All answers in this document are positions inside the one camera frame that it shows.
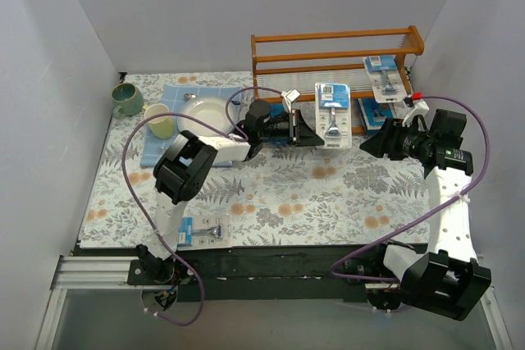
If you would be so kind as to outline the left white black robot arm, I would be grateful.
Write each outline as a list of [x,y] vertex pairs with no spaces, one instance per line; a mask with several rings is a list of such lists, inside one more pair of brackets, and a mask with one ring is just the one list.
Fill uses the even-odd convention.
[[262,100],[252,102],[244,119],[237,122],[231,120],[229,106],[225,105],[224,131],[210,120],[186,114],[176,117],[201,125],[213,135],[200,136],[180,127],[179,134],[153,168],[157,197],[151,220],[153,239],[140,244],[137,253],[142,269],[156,284],[168,283],[176,273],[171,254],[179,243],[178,230],[186,206],[199,194],[214,165],[249,161],[266,143],[297,147],[317,147],[325,143],[299,109],[286,109],[272,116],[271,104]]

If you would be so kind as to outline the orange wooden shelf rack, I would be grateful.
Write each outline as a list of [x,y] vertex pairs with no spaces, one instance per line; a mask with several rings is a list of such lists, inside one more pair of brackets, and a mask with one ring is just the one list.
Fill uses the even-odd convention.
[[406,93],[413,91],[406,60],[420,56],[425,43],[414,25],[378,30],[251,36],[255,96],[268,102],[280,98],[266,89],[297,89],[302,102],[315,100],[316,83],[347,84],[352,99],[373,98],[375,88],[363,59],[391,55]]

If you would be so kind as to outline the white blue harrys razor box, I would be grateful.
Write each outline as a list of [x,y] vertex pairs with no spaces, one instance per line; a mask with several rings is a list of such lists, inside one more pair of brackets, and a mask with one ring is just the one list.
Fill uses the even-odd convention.
[[395,110],[389,103],[378,103],[374,98],[359,98],[357,104],[365,134],[376,134],[386,119],[395,118]]

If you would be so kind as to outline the razor blister pack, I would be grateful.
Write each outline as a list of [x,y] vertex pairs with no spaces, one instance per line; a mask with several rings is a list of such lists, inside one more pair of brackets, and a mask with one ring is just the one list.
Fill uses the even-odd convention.
[[327,149],[352,148],[351,95],[347,84],[315,84],[316,133]]
[[178,234],[178,250],[232,247],[229,216],[183,217]]
[[363,65],[378,103],[403,101],[406,91],[392,55],[364,57]]

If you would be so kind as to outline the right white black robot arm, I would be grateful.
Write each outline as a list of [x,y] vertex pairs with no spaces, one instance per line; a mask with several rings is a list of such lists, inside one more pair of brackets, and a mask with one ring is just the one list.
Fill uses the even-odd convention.
[[388,118],[360,146],[374,157],[419,161],[433,211],[427,250],[388,242],[371,262],[372,275],[385,283],[396,277],[403,303],[453,320],[464,320],[491,284],[491,271],[479,265],[470,236],[466,188],[473,157],[461,148],[466,124],[464,114],[441,109],[430,125],[421,116],[411,123]]

